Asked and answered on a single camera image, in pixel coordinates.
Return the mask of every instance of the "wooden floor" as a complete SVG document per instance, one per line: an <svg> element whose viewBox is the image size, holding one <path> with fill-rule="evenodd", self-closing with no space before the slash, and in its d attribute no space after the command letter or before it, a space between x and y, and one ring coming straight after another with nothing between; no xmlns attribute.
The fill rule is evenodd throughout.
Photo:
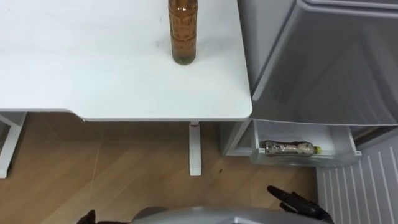
<svg viewBox="0 0 398 224"><path fill-rule="evenodd" d="M0 180L0 223L71 224L92 208L98 220L120 221L152 205L277 208L269 184L316 200L313 169L221 157L217 136L215 123L203 123L203 175L190 177L187 123L30 114L10 176Z"/></svg>

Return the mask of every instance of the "white table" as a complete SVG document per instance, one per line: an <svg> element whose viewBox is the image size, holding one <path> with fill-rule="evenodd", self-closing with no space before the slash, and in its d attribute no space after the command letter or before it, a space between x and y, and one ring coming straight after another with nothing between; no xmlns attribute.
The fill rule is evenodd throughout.
<svg viewBox="0 0 398 224"><path fill-rule="evenodd" d="M199 1L197 34L197 58L181 66L171 56L166 0L0 1L0 111L8 112L0 120L18 128L2 149L0 177L27 111L86 121L246 119L237 2ZM198 130L191 128L190 152L200 156ZM200 158L191 159L198 175Z"/></svg>

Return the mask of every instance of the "table leg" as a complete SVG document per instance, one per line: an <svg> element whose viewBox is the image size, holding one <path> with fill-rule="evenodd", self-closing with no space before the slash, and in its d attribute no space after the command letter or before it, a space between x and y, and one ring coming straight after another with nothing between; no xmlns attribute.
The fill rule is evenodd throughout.
<svg viewBox="0 0 398 224"><path fill-rule="evenodd" d="M189 174L201 175L201 147L199 122L191 122L189 125Z"/></svg>
<svg viewBox="0 0 398 224"><path fill-rule="evenodd" d="M26 117L25 112L2 112L0 122L10 126L0 153L0 178L6 178Z"/></svg>

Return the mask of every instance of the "refrigerator drawer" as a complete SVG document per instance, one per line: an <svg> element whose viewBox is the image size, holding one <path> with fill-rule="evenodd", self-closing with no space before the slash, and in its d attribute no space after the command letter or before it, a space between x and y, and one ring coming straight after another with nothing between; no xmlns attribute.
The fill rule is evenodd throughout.
<svg viewBox="0 0 398 224"><path fill-rule="evenodd" d="M252 121L251 133L253 164L285 166L348 166L360 160L362 153L354 145L351 131L347 126L326 126L316 124L276 123ZM307 141L320 146L321 152L312 157L273 156L269 157L260 142L266 140L291 142Z"/></svg>

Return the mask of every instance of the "refrigerator door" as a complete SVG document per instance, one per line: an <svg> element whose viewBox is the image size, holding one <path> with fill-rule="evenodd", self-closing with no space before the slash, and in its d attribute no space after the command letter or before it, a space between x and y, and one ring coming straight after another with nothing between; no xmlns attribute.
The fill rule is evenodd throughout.
<svg viewBox="0 0 398 224"><path fill-rule="evenodd" d="M352 166L317 168L320 206L335 223L397 223L398 129L358 149Z"/></svg>
<svg viewBox="0 0 398 224"><path fill-rule="evenodd" d="M390 1L374 9L311 2L292 9L253 93L251 118L398 124L398 10L382 9Z"/></svg>

